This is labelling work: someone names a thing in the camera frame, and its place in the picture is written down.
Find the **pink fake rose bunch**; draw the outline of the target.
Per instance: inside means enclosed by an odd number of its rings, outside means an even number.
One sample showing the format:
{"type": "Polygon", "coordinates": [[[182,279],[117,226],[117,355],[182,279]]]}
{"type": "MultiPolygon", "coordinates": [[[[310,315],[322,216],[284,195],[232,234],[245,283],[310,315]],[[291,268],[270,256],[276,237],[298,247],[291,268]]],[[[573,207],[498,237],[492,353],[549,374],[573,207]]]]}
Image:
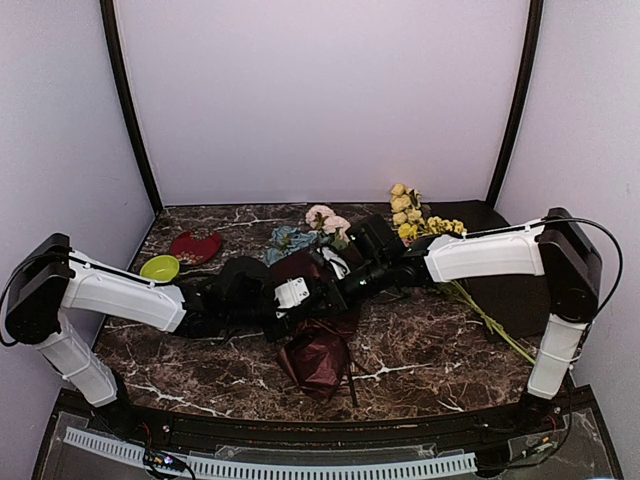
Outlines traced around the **pink fake rose bunch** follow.
{"type": "Polygon", "coordinates": [[[306,223],[316,231],[324,244],[338,250],[348,246],[347,230],[351,224],[326,205],[314,205],[305,215],[306,223]]]}

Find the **red wrapping paper sheet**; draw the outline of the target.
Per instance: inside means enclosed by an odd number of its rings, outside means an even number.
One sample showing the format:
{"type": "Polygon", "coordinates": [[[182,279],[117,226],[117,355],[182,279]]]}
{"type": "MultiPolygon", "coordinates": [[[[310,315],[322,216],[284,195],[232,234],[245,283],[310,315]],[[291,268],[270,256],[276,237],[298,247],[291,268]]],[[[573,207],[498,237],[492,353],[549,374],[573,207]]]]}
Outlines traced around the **red wrapping paper sheet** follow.
{"type": "MultiPolygon", "coordinates": [[[[275,262],[271,271],[277,282],[298,277],[326,281],[334,276],[333,269],[319,266],[308,250],[298,250],[275,262]]],[[[350,372],[347,344],[358,329],[361,310],[361,304],[356,303],[344,313],[308,318],[279,349],[277,363],[302,393],[319,402],[336,394],[350,372]]]]}

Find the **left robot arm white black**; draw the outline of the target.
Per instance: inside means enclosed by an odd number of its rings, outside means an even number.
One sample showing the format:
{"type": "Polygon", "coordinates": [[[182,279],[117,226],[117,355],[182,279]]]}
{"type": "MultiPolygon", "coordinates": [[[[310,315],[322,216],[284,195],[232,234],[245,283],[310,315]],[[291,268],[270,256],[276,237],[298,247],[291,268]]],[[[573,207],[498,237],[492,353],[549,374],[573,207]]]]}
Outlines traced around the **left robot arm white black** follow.
{"type": "Polygon", "coordinates": [[[279,338],[309,299],[301,278],[276,286],[269,269],[250,257],[227,261],[204,282],[159,282],[102,264],[74,250],[55,233],[12,272],[1,295],[5,330],[12,343],[31,345],[71,382],[120,436],[141,427],[140,412],[123,398],[115,373],[69,323],[69,309],[132,320],[184,338],[212,337],[223,330],[261,328],[279,338]]]}

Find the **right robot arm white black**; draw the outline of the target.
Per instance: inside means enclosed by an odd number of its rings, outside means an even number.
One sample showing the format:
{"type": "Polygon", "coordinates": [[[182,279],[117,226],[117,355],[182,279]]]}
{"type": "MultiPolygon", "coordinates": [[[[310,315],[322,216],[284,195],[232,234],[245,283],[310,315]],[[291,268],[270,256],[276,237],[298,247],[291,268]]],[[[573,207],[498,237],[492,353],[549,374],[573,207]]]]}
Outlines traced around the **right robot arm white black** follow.
{"type": "Polygon", "coordinates": [[[564,208],[517,226],[473,233],[447,232],[404,245],[378,216],[356,224],[350,240],[362,266],[334,280],[332,305],[342,309],[387,287],[451,287],[468,280],[517,334],[542,337],[528,379],[528,397],[510,413],[521,434],[549,416],[592,323],[607,303],[600,295],[603,260],[585,227],[598,223],[564,208]]]}

